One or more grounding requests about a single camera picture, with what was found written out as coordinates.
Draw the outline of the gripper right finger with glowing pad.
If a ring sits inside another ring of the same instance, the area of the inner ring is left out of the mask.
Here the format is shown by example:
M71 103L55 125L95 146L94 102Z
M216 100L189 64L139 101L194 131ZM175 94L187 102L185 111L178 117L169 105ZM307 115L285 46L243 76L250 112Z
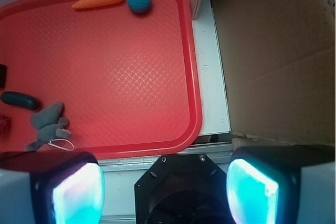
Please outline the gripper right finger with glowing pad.
M335 148L238 147L226 190L236 223L335 223Z

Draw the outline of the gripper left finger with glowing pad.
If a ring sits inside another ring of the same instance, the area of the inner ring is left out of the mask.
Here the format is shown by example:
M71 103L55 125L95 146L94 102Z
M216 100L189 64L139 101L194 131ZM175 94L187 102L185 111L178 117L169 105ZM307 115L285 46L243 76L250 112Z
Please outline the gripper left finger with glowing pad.
M1 153L1 223L99 223L104 193L89 152Z

